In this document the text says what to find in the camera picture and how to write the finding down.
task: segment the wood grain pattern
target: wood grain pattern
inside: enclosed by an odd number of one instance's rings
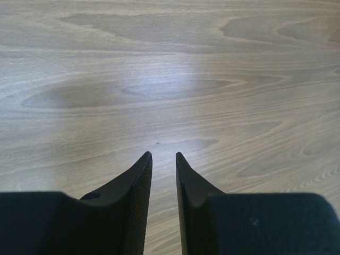
[[[0,190],[80,197],[154,157],[145,254],[181,254],[175,153],[340,214],[338,0],[0,2]]]

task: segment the wooden surface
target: wooden surface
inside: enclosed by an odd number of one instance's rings
[[[340,1],[0,2],[0,190],[79,198],[154,158],[145,254],[181,254],[175,153],[340,213]]]

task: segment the wood grain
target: wood grain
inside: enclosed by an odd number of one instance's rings
[[[177,151],[340,214],[340,2],[1,1],[0,190],[79,198],[146,150],[145,254],[181,254]]]

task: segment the black plastic part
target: black plastic part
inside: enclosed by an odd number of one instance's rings
[[[311,193],[225,194],[176,154],[182,252],[340,254],[340,222]]]
[[[151,153],[80,200],[0,193],[0,254],[143,254]]]

